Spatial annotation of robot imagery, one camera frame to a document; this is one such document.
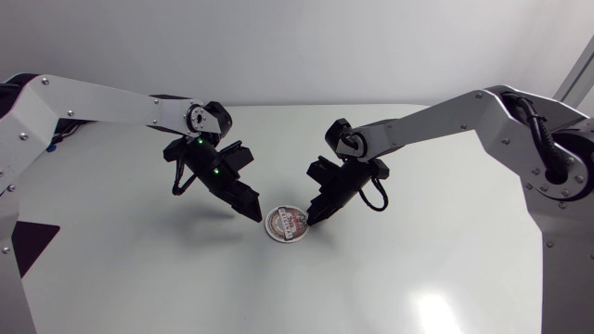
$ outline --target white table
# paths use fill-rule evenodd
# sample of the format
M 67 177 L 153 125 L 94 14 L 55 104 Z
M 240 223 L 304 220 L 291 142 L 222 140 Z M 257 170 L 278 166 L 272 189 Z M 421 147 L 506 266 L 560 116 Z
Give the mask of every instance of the white table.
M 255 161 L 241 181 L 272 208 L 318 195 L 305 172 L 341 117 L 353 126 L 409 105 L 236 107 Z M 281 244 L 197 181 L 171 194 L 175 135 L 82 127 L 20 178 L 20 220 L 61 230 L 23 278 L 40 334 L 537 333 L 540 232 L 519 179 L 473 132 L 383 157 L 390 206 L 357 196 Z M 366 187 L 372 201 L 380 196 Z

